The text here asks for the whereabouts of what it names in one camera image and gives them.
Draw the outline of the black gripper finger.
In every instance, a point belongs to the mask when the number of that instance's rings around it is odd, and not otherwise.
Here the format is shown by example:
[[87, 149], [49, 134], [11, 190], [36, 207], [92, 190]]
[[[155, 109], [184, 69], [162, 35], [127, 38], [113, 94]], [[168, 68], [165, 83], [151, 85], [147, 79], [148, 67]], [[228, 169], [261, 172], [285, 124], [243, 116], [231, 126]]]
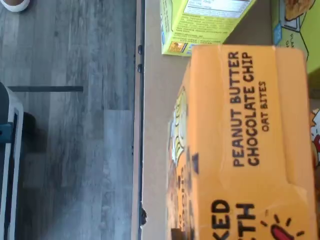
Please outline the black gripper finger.
[[171, 240], [188, 240], [190, 233], [188, 231], [183, 231], [180, 228], [171, 229]]

